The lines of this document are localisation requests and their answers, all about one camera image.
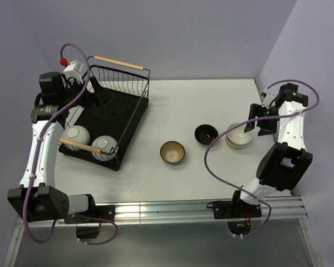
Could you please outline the cream bowl brown base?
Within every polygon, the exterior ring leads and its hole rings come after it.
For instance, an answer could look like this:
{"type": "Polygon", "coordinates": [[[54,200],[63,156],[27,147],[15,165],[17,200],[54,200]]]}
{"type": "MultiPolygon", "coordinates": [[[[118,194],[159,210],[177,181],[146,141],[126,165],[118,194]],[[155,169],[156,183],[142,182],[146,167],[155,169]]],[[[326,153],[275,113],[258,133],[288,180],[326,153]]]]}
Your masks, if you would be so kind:
{"type": "Polygon", "coordinates": [[[236,129],[229,131],[225,138],[234,146],[245,146],[252,140],[251,132],[244,132],[245,126],[237,127],[236,129]]]}

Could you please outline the pale blue white bowl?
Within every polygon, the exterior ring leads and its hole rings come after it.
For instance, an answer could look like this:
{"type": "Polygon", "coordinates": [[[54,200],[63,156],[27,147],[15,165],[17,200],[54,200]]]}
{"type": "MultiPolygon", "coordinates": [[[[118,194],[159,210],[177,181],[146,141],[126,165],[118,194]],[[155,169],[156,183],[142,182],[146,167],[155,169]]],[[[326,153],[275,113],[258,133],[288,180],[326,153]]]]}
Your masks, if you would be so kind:
{"type": "Polygon", "coordinates": [[[88,130],[79,125],[69,127],[64,131],[62,136],[64,139],[78,142],[84,145],[88,145],[90,142],[90,134],[88,130]]]}

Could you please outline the white ceramic bowl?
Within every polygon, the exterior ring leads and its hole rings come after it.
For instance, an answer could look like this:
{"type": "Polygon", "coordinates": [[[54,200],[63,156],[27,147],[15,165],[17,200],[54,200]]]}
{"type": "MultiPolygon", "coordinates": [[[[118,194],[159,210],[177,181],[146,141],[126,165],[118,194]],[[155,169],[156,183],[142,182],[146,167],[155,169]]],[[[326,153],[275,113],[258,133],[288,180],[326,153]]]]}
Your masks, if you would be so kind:
{"type": "Polygon", "coordinates": [[[100,136],[92,142],[92,147],[100,149],[103,154],[92,153],[93,157],[100,162],[113,160],[119,150],[117,141],[111,136],[100,136]]]}

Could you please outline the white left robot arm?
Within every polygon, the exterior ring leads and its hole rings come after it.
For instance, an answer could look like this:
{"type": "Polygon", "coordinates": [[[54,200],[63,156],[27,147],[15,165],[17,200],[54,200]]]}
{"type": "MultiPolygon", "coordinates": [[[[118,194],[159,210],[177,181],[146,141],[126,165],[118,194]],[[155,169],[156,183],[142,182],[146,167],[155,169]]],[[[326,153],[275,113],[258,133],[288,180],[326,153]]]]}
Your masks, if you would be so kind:
{"type": "Polygon", "coordinates": [[[31,111],[32,143],[23,178],[7,199],[26,222],[59,220],[72,214],[84,222],[97,217],[97,207],[90,194],[71,195],[55,188],[55,162],[58,144],[65,129],[69,109],[75,106],[95,107],[96,93],[87,86],[90,78],[71,83],[59,72],[40,75],[41,92],[31,111]]]}

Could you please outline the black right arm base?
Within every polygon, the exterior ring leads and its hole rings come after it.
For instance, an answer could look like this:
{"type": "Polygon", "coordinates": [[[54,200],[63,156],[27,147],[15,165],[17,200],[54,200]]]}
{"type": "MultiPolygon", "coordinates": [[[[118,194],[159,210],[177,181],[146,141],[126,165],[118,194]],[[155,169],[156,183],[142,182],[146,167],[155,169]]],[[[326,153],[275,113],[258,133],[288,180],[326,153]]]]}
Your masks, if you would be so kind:
{"type": "Polygon", "coordinates": [[[212,201],[207,204],[208,209],[213,210],[216,220],[227,219],[228,229],[232,234],[247,235],[251,232],[251,219],[261,217],[259,205],[239,205],[233,201],[212,201]]]}

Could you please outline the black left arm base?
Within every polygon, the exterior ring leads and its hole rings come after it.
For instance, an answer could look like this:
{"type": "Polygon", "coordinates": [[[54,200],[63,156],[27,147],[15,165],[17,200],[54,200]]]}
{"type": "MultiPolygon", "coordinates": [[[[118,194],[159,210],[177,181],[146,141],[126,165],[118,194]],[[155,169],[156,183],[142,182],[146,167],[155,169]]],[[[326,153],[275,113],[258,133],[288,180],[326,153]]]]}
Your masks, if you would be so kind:
{"type": "Polygon", "coordinates": [[[101,229],[101,224],[105,223],[106,220],[113,222],[114,218],[114,205],[98,205],[96,206],[95,212],[92,215],[69,215],[67,218],[64,219],[64,223],[67,225],[76,226],[77,238],[84,241],[91,241],[98,237],[101,229]]]}

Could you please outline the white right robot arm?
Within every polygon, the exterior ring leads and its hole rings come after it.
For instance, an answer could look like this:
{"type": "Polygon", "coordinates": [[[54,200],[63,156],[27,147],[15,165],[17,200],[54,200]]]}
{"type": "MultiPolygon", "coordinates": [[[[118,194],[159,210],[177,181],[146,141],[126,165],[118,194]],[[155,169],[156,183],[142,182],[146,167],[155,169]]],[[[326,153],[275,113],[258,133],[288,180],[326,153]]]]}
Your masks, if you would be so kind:
{"type": "Polygon", "coordinates": [[[277,191],[293,190],[313,160],[303,134],[308,96],[293,83],[282,85],[274,97],[263,95],[262,104],[251,104],[244,132],[259,127],[258,136],[277,134],[278,138],[259,163],[256,178],[230,203],[230,212],[237,217],[249,210],[249,204],[256,205],[277,191]]]}

